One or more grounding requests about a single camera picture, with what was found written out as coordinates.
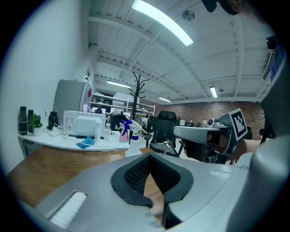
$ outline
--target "desk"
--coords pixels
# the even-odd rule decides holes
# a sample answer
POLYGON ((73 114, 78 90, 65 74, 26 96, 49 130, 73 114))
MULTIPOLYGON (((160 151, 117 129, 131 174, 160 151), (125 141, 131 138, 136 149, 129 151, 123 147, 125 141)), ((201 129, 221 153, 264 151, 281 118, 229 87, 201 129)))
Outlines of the desk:
MULTIPOLYGON (((142 148, 142 153, 153 152, 142 148)), ((125 151, 86 152, 42 146, 18 164, 7 176, 18 198, 35 207, 57 187, 83 170, 125 157, 125 151)), ((153 201, 151 212, 162 218, 164 197, 155 181, 148 177, 144 196, 153 201)))
POLYGON ((83 149, 83 148, 78 147, 76 143, 83 142, 84 139, 76 139, 75 137, 70 137, 71 140, 67 140, 67 139, 64 139, 62 135, 52 137, 52 136, 49 136, 48 133, 43 133, 41 136, 34 136, 33 134, 28 133, 27 135, 18 135, 18 137, 21 139, 32 141, 37 144, 61 148, 61 149, 67 149, 67 150, 112 151, 112 150, 127 150, 129 148, 128 143, 105 142, 104 140, 100 140, 97 144, 100 147, 91 146, 91 147, 87 147, 86 149, 83 149))

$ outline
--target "refrigerator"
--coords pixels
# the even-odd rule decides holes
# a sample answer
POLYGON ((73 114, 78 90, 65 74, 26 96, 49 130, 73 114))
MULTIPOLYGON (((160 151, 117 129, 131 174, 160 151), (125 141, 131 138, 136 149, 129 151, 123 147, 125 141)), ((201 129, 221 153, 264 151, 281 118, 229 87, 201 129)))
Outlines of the refrigerator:
POLYGON ((54 99, 54 110, 63 123, 64 111, 89 112, 92 87, 89 82, 60 80, 54 99))

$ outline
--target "black bottle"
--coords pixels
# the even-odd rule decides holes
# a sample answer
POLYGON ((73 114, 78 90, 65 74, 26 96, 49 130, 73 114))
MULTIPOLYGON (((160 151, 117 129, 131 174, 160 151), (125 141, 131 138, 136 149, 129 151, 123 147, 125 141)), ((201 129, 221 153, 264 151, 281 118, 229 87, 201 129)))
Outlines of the black bottle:
POLYGON ((20 111, 19 111, 19 133, 21 135, 27 135, 26 106, 20 106, 20 111))
POLYGON ((33 110, 28 110, 28 132, 29 133, 33 133, 33 127, 32 126, 29 126, 30 125, 30 119, 32 118, 33 116, 33 110))
POLYGON ((48 129, 52 130, 54 124, 58 125, 58 114, 57 112, 51 111, 48 117, 48 129))

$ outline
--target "ceiling light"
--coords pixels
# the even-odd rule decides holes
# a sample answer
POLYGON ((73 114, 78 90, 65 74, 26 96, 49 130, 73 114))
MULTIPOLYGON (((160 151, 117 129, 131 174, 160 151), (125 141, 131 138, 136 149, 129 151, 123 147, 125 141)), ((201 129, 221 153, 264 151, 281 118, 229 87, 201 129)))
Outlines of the ceiling light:
POLYGON ((142 0, 135 0, 132 4, 132 9, 140 11, 141 13, 160 22, 164 27, 175 34, 186 46, 193 43, 193 40, 189 37, 189 35, 186 34, 186 32, 176 22, 154 6, 142 0))
POLYGON ((218 97, 217 96, 217 91, 216 91, 216 88, 213 86, 213 87, 210 87, 210 90, 212 91, 213 93, 213 97, 218 97))
POLYGON ((128 86, 128 85, 123 85, 123 84, 116 83, 116 82, 107 81, 107 83, 109 83, 109 84, 112 84, 112 85, 118 85, 118 86, 122 86, 122 87, 125 87, 125 88, 128 88, 128 89, 130 89, 130 88, 131 88, 131 86, 128 86))
POLYGON ((171 102, 170 100, 167 100, 167 99, 164 99, 164 98, 161 98, 161 97, 159 97, 159 99, 161 99, 163 101, 166 101, 166 102, 171 102))

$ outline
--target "ceiling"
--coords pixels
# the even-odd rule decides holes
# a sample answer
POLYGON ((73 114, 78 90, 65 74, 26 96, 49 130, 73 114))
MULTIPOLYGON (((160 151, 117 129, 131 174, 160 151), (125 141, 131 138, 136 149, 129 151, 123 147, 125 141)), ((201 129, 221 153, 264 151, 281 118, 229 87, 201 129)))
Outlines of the ceiling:
POLYGON ((97 90, 113 91, 116 87, 104 82, 109 79, 134 88, 134 71, 149 79, 144 95, 155 102, 158 97, 172 103, 209 101, 211 86, 218 99, 260 96, 270 56, 266 37, 274 34, 266 24, 231 16, 219 4, 209 13, 201 0, 145 1, 172 18, 194 43, 185 46, 163 25, 132 9, 134 0, 92 0, 88 42, 99 47, 97 90), (185 10, 193 11, 195 19, 184 20, 185 10))

